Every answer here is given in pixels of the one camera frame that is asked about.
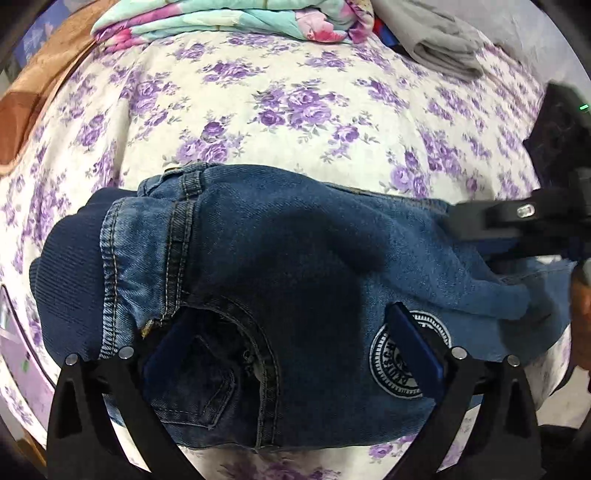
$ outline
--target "stitching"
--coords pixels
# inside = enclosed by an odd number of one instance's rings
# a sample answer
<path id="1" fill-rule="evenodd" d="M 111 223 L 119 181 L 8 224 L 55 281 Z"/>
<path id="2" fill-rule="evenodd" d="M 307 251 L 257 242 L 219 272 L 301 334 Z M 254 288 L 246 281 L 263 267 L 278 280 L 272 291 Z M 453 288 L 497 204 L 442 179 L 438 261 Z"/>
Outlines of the stitching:
<path id="1" fill-rule="evenodd" d="M 111 352 L 115 351 L 115 345 L 117 344 L 117 330 L 115 329 L 115 316 L 117 312 L 117 303 L 118 303 L 118 295 L 117 295 L 117 258 L 115 256 L 115 224 L 117 223 L 117 217 L 119 216 L 119 211 L 121 210 L 121 206 L 123 205 L 123 201 L 117 205 L 115 210 L 115 215 L 113 216 L 113 223 L 111 224 L 111 255 L 113 256 L 113 269 L 115 270 L 115 301 L 113 303 L 113 316 L 111 318 L 111 328 L 113 330 L 113 338 L 111 339 Z"/>
<path id="2" fill-rule="evenodd" d="M 189 201 L 189 192 L 187 191 L 187 182 L 186 182 L 186 176 L 183 175 L 181 177 L 181 187 L 183 188 L 183 192 L 185 194 L 185 201 Z"/>
<path id="3" fill-rule="evenodd" d="M 220 298 L 223 298 L 224 300 L 226 300 L 226 302 L 230 303 L 230 304 L 237 304 L 238 306 L 240 306 L 240 308 L 242 309 L 242 311 L 250 318 L 252 318 L 252 316 L 247 313 L 247 309 L 245 306 L 241 305 L 240 302 L 234 302 L 226 297 L 224 297 L 223 295 L 220 296 Z M 271 345 L 269 343 L 269 339 L 267 338 L 263 328 L 260 327 L 259 324 L 257 324 L 257 322 L 253 322 L 253 324 L 255 325 L 257 331 L 261 334 L 261 336 L 263 337 L 263 340 L 265 341 L 265 344 L 267 345 L 267 350 L 269 351 L 269 354 L 271 355 L 271 359 L 273 360 L 273 367 L 275 368 L 275 377 L 276 377 L 276 382 L 275 382 L 275 414 L 273 415 L 273 431 L 271 434 L 271 442 L 275 441 L 275 431 L 277 429 L 277 411 L 279 409 L 279 399 L 280 399 L 280 382 L 279 382 L 279 367 L 277 365 L 277 360 L 275 358 L 275 355 L 273 354 L 273 350 L 271 349 Z M 251 338 L 251 336 L 247 333 L 247 335 L 249 336 L 251 342 L 256 346 L 257 349 L 257 354 L 259 356 L 261 356 L 260 350 L 258 349 L 258 346 L 256 345 L 256 342 Z M 267 385 L 267 369 L 264 368 L 262 369 L 263 371 L 263 375 L 265 378 L 265 385 Z M 267 395 L 265 394 L 265 399 L 264 399 L 264 403 L 266 405 L 267 403 Z"/>
<path id="4" fill-rule="evenodd" d="M 226 406 L 228 404 L 228 401 L 230 400 L 230 397 L 234 393 L 234 389 L 236 386 L 236 379 L 234 378 L 234 373 L 232 372 L 232 370 L 229 370 L 229 373 L 230 373 L 230 378 L 224 380 L 224 383 L 228 385 L 228 390 L 226 392 L 226 395 L 224 395 L 224 398 L 220 402 L 220 407 L 216 410 L 216 414 L 214 415 L 213 420 L 212 420 L 213 425 L 217 425 L 217 422 L 219 421 L 220 417 L 222 416 L 223 411 L 226 409 Z"/>
<path id="5" fill-rule="evenodd" d="M 183 248 L 181 249 L 181 259 L 178 265 L 178 280 L 177 280 L 177 298 L 174 303 L 175 308 L 180 308 L 181 302 L 181 295 L 183 292 L 183 282 L 184 282 L 184 273 L 186 269 L 187 263 L 187 251 L 189 250 L 189 243 L 191 242 L 191 223 L 193 221 L 193 212 L 194 212 L 194 202 L 187 202 L 186 208 L 184 209 L 185 213 L 185 231 L 183 236 Z"/>
<path id="6" fill-rule="evenodd" d="M 515 275 L 511 275 L 511 274 L 501 274 L 499 275 L 499 277 L 501 278 L 501 280 L 503 281 L 503 283 L 510 283 L 511 281 L 515 281 L 515 280 L 525 280 L 526 278 L 532 278 L 532 277 L 542 277 L 544 275 L 549 275 L 552 273 L 560 273 L 566 270 L 570 270 L 570 266 L 569 265 L 564 265 L 560 268 L 552 268 L 552 269 L 547 269 L 547 270 L 538 270 L 538 271 L 534 271 L 534 272 L 527 272 L 527 273 L 523 273 L 521 275 L 519 274 L 515 274 Z"/>
<path id="7" fill-rule="evenodd" d="M 166 256 L 166 272 L 165 272 L 165 278 L 164 278 L 164 311 L 162 313 L 162 321 L 164 321 L 164 317 L 166 316 L 166 314 L 168 313 L 168 268 L 170 266 L 170 251 L 172 248 L 172 244 L 173 244 L 173 233 L 172 233 L 172 228 L 173 228 L 173 223 L 174 223 L 174 215 L 176 214 L 177 211 L 177 206 L 178 203 L 174 202 L 174 208 L 173 208 L 173 214 L 170 216 L 170 222 L 168 223 L 168 252 L 167 252 L 167 256 Z"/>

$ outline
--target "circular patch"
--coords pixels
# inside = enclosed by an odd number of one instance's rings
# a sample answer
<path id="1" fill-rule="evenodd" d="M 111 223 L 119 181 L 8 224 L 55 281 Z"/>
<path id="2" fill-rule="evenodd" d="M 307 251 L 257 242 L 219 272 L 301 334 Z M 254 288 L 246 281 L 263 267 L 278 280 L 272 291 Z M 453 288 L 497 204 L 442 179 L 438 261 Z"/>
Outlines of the circular patch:
<path id="1" fill-rule="evenodd" d="M 418 310 L 410 313 L 421 327 L 435 330 L 448 347 L 452 346 L 452 337 L 438 318 Z M 369 367 L 378 385 L 394 397 L 411 399 L 422 396 L 385 325 L 382 325 L 371 344 Z"/>

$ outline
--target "denim jeans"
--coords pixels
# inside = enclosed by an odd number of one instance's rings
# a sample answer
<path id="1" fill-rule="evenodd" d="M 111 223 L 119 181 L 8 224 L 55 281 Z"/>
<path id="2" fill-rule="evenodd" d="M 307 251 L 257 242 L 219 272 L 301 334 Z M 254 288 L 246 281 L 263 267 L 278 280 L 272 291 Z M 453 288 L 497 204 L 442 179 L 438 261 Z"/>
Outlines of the denim jeans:
<path id="1" fill-rule="evenodd" d="M 442 228 L 447 208 L 263 166 L 147 179 L 100 230 L 100 356 L 169 329 L 144 367 L 144 394 L 189 447 L 416 433 L 433 402 L 384 329 L 388 303 L 490 360 L 531 361 L 569 323 L 570 263 L 493 273 Z"/>

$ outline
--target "teal floral blanket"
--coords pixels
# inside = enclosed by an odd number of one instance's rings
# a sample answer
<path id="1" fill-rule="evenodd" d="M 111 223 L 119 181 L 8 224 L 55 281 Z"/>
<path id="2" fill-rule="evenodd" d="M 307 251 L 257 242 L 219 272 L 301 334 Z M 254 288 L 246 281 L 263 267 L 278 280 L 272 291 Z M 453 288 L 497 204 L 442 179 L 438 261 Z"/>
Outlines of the teal floral blanket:
<path id="1" fill-rule="evenodd" d="M 121 0 L 98 19 L 92 34 L 111 53 L 195 30 L 361 43 L 373 26 L 369 0 Z"/>

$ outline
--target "white bedsheet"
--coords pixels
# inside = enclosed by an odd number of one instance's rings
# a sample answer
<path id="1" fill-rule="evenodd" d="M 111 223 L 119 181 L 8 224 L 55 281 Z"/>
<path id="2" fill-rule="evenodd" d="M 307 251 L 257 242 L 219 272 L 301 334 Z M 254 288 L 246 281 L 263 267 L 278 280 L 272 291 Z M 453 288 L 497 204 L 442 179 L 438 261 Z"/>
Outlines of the white bedsheet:
<path id="1" fill-rule="evenodd" d="M 135 189 L 191 161 L 265 164 L 321 181 L 449 202 L 515 198 L 537 187 L 521 141 L 543 94 L 516 62 L 487 43 L 486 75 L 463 83 L 361 46 L 195 32 L 113 55 L 95 52 L 62 88 L 22 163 L 0 180 L 0 280 L 46 371 L 28 269 L 51 227 L 106 185 Z M 536 402 L 560 382 L 570 331 L 528 367 Z M 0 392 L 42 444 L 4 362 Z M 457 460 L 466 417 L 448 455 Z M 125 429 L 132 461 L 143 465 Z M 188 457 L 208 479 L 382 478 L 412 441 L 256 457 L 210 449 Z"/>

